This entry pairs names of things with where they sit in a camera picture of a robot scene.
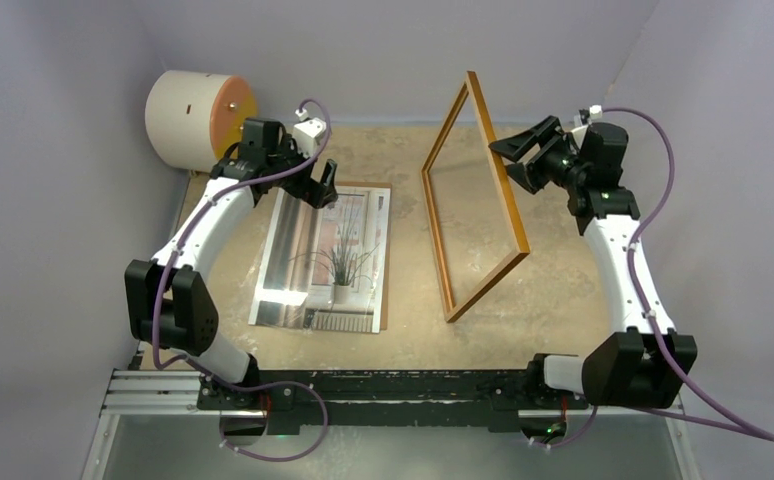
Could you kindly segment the aluminium extrusion rail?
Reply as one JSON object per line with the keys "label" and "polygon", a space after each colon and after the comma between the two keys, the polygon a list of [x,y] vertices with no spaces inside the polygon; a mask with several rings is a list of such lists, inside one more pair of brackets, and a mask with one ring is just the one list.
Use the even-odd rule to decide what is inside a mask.
{"label": "aluminium extrusion rail", "polygon": [[524,370],[266,370],[265,391],[241,393],[217,386],[192,371],[118,371],[107,387],[107,412],[255,415],[317,409],[329,418],[354,407],[380,417],[399,409],[460,407],[517,415],[587,412],[578,395],[551,390]]}

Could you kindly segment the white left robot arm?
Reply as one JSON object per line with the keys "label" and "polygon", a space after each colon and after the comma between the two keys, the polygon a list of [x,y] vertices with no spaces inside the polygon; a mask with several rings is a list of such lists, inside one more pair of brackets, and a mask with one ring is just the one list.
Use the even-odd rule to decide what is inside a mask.
{"label": "white left robot arm", "polygon": [[159,369],[162,350],[193,364],[223,384],[235,408],[260,399],[256,359],[219,330],[219,312],[206,280],[234,229],[274,188],[319,209],[337,198],[337,164],[320,179],[312,170],[331,136],[328,120],[298,110],[287,129],[277,120],[247,118],[241,137],[212,166],[202,200],[184,225],[149,260],[133,260],[124,273],[132,336],[148,343]]}

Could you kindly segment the wooden picture frame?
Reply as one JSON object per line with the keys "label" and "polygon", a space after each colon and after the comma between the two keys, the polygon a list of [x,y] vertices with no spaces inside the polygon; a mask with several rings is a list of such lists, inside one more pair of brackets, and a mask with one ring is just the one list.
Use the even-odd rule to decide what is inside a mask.
{"label": "wooden picture frame", "polygon": [[463,74],[420,168],[443,318],[464,317],[530,254],[481,83]]}

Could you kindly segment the white cylindrical drum cabinet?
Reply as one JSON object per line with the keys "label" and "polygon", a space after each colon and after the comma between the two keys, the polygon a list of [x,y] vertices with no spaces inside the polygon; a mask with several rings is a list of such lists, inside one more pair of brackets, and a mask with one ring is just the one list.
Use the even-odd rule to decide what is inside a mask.
{"label": "white cylindrical drum cabinet", "polygon": [[257,114],[253,91],[240,76],[168,70],[148,94],[144,123],[165,164],[208,173],[241,138],[244,120]]}

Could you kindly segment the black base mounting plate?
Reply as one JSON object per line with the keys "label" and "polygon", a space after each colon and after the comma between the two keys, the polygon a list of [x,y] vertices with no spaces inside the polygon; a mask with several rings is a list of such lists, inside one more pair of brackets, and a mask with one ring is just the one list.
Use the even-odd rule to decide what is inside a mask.
{"label": "black base mounting plate", "polygon": [[480,427],[542,434],[568,411],[588,411],[578,395],[553,390],[534,366],[504,370],[269,370],[258,390],[240,392],[201,376],[197,407],[267,415],[271,435],[303,426]]}

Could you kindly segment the plant photo print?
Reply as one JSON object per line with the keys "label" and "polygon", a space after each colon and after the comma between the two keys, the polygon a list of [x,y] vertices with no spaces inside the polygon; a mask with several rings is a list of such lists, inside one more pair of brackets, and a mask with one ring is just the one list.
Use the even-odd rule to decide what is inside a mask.
{"label": "plant photo print", "polygon": [[349,202],[349,197],[339,193],[338,187],[337,192],[336,202],[319,209],[323,212],[320,254],[327,261],[333,310],[318,319],[315,328],[301,330],[373,334],[367,332],[371,326],[369,319],[344,309],[344,306],[349,304],[349,296],[355,287],[355,264],[357,260],[365,260],[366,257],[361,256],[357,238],[359,226],[354,220],[348,222],[347,218],[352,213],[354,204]]}

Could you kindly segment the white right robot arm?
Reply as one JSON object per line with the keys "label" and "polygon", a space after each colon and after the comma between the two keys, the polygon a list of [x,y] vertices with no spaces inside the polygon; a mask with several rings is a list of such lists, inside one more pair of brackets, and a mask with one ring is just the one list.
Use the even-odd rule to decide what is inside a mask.
{"label": "white right robot arm", "polygon": [[563,391],[598,406],[670,407],[698,355],[694,338],[678,332],[661,302],[643,252],[640,211],[620,183],[627,131],[587,122],[567,131],[555,116],[511,137],[491,152],[508,160],[507,175],[531,194],[554,184],[568,194],[567,208],[597,266],[611,320],[606,340],[585,357],[539,354],[541,370],[527,376],[524,392],[539,407]]}

